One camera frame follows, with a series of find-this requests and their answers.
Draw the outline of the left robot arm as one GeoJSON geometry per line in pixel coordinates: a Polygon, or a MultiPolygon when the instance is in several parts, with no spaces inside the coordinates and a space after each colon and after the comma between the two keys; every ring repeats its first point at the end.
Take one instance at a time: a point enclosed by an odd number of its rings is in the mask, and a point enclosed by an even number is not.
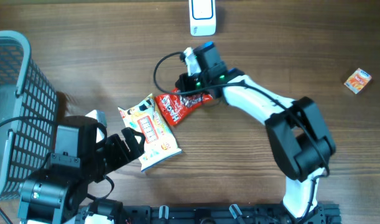
{"type": "Polygon", "coordinates": [[[106,127],[87,116],[68,116],[57,124],[53,152],[21,185],[18,218],[22,223],[65,223],[77,215],[80,204],[89,198],[95,203],[105,200],[89,194],[88,186],[104,180],[109,173],[141,157],[146,137],[132,128],[122,134],[104,136],[106,127]]]}

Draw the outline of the white yellow wet wipes pack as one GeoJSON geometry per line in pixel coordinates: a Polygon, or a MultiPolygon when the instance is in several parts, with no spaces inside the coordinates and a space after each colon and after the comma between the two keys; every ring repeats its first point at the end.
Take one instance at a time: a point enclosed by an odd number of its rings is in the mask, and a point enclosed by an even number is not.
{"type": "Polygon", "coordinates": [[[144,154],[139,158],[141,171],[182,153],[152,94],[136,106],[128,109],[119,107],[118,111],[125,127],[145,135],[144,154]]]}

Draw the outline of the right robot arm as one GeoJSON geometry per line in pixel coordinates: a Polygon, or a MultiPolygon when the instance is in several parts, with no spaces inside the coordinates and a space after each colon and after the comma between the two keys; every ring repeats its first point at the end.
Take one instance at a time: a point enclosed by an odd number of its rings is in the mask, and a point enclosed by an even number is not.
{"type": "Polygon", "coordinates": [[[309,97],[283,97],[228,68],[213,42],[179,52],[187,72],[180,94],[209,93],[264,125],[274,160],[286,176],[283,205],[293,221],[305,223],[316,209],[318,181],[330,175],[336,144],[317,104],[309,97]]]}

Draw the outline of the red candy bag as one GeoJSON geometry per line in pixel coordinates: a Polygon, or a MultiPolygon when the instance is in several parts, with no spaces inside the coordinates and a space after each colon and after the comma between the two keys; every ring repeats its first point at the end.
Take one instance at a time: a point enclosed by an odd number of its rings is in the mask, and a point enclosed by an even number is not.
{"type": "Polygon", "coordinates": [[[155,102],[166,122],[176,126],[185,117],[205,103],[213,100],[210,94],[198,93],[192,96],[161,94],[155,97],[155,102]]]}

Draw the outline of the orange tissue pack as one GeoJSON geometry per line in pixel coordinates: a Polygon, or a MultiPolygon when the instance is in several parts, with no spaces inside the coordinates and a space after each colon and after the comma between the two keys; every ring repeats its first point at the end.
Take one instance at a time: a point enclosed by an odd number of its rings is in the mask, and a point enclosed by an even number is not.
{"type": "Polygon", "coordinates": [[[344,86],[354,94],[358,94],[371,80],[372,76],[370,74],[358,68],[347,78],[344,86]]]}

